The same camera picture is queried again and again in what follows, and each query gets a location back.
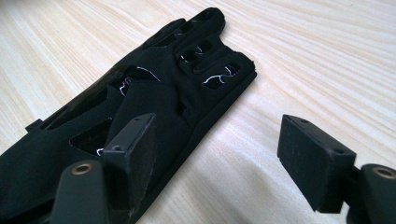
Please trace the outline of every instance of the screw hole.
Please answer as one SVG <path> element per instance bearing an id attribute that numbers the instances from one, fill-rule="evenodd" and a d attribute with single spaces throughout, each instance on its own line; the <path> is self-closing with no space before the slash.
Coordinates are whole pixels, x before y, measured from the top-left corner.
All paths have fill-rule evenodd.
<path id="1" fill-rule="evenodd" d="M 383 167 L 375 167 L 373 169 L 373 171 L 382 176 L 385 177 L 387 179 L 396 179 L 396 174 L 393 173 L 391 170 L 387 169 L 387 168 L 383 168 Z"/>
<path id="2" fill-rule="evenodd" d="M 84 163 L 81 165 L 76 166 L 72 170 L 73 175 L 85 175 L 92 169 L 92 165 L 89 163 Z"/>

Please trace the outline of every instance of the light wood surface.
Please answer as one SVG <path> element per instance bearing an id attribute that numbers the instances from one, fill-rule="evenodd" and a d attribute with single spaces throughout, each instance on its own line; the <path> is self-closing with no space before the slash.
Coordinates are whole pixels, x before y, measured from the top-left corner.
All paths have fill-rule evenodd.
<path id="1" fill-rule="evenodd" d="M 0 153 L 169 21 L 218 7 L 258 76 L 140 223 L 345 223 L 276 157 L 283 114 L 396 168 L 395 1 L 0 1 Z"/>

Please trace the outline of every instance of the glove finger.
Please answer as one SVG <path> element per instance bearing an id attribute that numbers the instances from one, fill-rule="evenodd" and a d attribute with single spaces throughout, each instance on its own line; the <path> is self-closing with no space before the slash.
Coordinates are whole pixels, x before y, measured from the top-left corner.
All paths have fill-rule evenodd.
<path id="1" fill-rule="evenodd" d="M 198 69 L 206 67 L 205 64 L 216 62 L 225 55 L 233 51 L 224 46 L 217 35 L 211 35 L 206 39 L 196 41 L 180 52 L 176 53 L 176 59 L 179 62 L 179 67 L 186 74 L 193 74 L 194 67 L 200 64 Z"/>
<path id="2" fill-rule="evenodd" d="M 148 47 L 152 47 L 154 44 L 158 43 L 165 37 L 172 34 L 177 28 L 183 25 L 186 22 L 184 19 L 178 19 L 175 21 L 169 22 L 165 25 L 161 30 L 159 30 L 155 35 L 150 37 L 145 43 L 142 44 L 139 48 L 146 49 Z"/>
<path id="3" fill-rule="evenodd" d="M 234 52 L 200 76 L 184 85 L 180 99 L 186 109 L 183 116 L 195 126 L 217 107 L 230 106 L 256 76 L 254 63 L 244 54 Z"/>
<path id="4" fill-rule="evenodd" d="M 224 15 L 214 7 L 200 12 L 176 29 L 172 34 L 155 44 L 157 48 L 183 49 L 197 39 L 204 39 L 212 34 L 220 34 L 225 24 Z"/>

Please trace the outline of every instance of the black glove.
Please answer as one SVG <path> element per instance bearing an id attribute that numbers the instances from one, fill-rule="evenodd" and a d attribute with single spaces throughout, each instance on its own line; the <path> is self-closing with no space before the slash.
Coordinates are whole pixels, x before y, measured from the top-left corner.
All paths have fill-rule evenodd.
<path id="1" fill-rule="evenodd" d="M 64 168 L 98 159 L 130 120 L 155 113 L 155 162 L 141 167 L 151 178 L 136 221 L 256 76 L 249 58 L 220 41 L 224 24 L 216 8 L 172 21 L 54 115 L 27 127 L 0 157 L 0 220 L 44 211 Z"/>

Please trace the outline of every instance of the wooden table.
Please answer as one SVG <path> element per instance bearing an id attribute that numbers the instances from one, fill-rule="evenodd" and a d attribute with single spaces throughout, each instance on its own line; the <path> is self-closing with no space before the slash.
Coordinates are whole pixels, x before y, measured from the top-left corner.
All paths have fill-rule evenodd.
<path id="1" fill-rule="evenodd" d="M 309 119 L 357 167 L 396 167 L 396 2 L 207 2 L 1 1 L 0 153 L 166 23 L 218 7 L 258 76 L 140 223 L 345 223 L 346 205 L 315 214 L 282 167 L 280 122 Z"/>

